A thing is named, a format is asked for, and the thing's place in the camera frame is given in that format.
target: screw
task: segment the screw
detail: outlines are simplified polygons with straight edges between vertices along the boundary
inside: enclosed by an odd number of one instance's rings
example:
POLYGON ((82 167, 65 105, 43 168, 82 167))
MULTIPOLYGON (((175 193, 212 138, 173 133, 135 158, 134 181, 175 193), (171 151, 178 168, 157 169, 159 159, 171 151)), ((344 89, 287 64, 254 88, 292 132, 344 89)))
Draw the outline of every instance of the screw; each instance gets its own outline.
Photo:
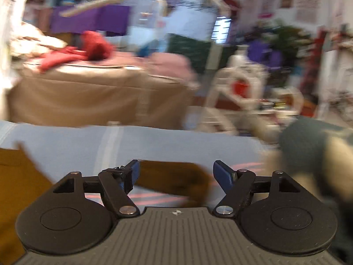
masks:
POLYGON ((136 207, 130 205, 123 206, 119 209, 119 212, 124 215, 131 215, 134 214, 136 211, 136 207))
POLYGON ((216 212, 222 215, 231 214, 233 212, 233 208, 227 205, 221 205, 216 208, 216 212))

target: beige tablecloth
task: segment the beige tablecloth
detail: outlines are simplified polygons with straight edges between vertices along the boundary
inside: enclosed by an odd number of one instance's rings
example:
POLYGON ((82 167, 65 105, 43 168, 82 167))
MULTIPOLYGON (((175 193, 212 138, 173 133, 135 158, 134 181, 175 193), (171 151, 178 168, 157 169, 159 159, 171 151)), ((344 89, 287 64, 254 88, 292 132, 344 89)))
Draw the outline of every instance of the beige tablecloth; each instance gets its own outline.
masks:
POLYGON ((180 129, 197 89, 195 82, 134 67, 67 64, 45 74, 38 74, 37 67, 24 63, 22 79, 9 92, 13 122, 79 127, 118 121, 180 129))

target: white stripe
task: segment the white stripe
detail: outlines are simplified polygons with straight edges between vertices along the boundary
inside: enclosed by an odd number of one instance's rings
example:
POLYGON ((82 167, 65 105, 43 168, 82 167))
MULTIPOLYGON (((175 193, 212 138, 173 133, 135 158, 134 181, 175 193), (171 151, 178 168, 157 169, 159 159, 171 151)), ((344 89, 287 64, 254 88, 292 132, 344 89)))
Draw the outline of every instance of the white stripe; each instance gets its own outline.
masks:
POLYGON ((98 174, 101 171, 102 157, 103 157, 105 145, 106 145, 107 141, 109 140, 110 134, 111 134, 111 128, 106 127, 105 132, 104 132, 102 139, 101 139, 101 144, 99 145, 98 150, 97 150, 96 162, 95 162, 94 171, 93 171, 94 174, 98 174))
POLYGON ((125 164, 118 164, 118 155, 119 155, 119 150, 120 150, 120 144, 121 144, 121 141, 122 141, 122 137, 124 135, 124 128, 125 128, 124 126, 120 127, 119 137, 117 138, 117 140, 115 142, 115 145, 114 145, 115 154, 114 154, 114 159, 112 159, 112 162, 114 163, 113 167, 125 165, 125 164))
POLYGON ((17 126, 17 124, 9 124, 8 126, 6 126, 6 129, 3 133, 3 135, 0 138, 0 146, 2 145, 2 143, 4 142, 4 140, 7 138, 7 136, 9 135, 9 133, 17 126))
POLYGON ((118 145, 120 145, 120 141, 122 138, 122 135, 120 133, 122 132, 123 127, 112 126, 111 129, 112 129, 112 134, 109 136, 109 140, 106 144, 105 152, 102 160, 102 166, 100 170, 115 167, 115 160, 112 160, 112 156, 116 155, 114 154, 114 151, 116 150, 116 148, 114 147, 115 144, 117 143, 118 145))

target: blue gripper pad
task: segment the blue gripper pad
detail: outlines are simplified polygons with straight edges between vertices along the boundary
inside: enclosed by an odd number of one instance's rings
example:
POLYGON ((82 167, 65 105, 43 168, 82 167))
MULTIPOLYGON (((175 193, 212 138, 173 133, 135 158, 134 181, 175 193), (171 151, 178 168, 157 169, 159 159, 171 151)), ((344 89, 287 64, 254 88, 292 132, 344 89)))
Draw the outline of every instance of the blue gripper pad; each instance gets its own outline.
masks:
MULTIPOLYGON (((132 185, 135 185, 137 179, 140 176, 140 162, 138 160, 132 160, 125 167, 132 170, 132 185)), ((120 186, 124 190, 124 182, 121 182, 120 186)))
POLYGON ((237 172, 220 160, 216 160, 213 163, 213 176, 223 191, 227 194, 237 179, 237 172))

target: red object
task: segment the red object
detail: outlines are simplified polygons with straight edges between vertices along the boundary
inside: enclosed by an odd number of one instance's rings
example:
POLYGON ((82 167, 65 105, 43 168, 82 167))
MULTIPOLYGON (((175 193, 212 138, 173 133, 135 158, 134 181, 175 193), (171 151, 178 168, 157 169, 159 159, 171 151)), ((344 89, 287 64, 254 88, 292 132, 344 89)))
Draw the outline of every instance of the red object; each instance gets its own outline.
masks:
POLYGON ((104 60, 111 56, 113 46, 109 44, 101 34, 92 31, 85 31, 82 35, 83 50, 86 52, 89 61, 104 60))
POLYGON ((107 59, 113 52, 113 46, 96 32, 85 31, 82 35, 84 51, 76 47, 67 46, 60 51, 53 51, 43 56, 40 72, 45 72, 59 64, 72 61, 97 61, 107 59))
POLYGON ((241 81, 241 80, 237 80, 233 84, 233 93, 236 95, 239 95, 243 98, 247 98, 248 97, 248 88, 249 88, 248 83, 241 81))
POLYGON ((240 9, 240 5, 236 0, 223 0, 231 9, 232 17, 237 15, 238 10, 240 9))

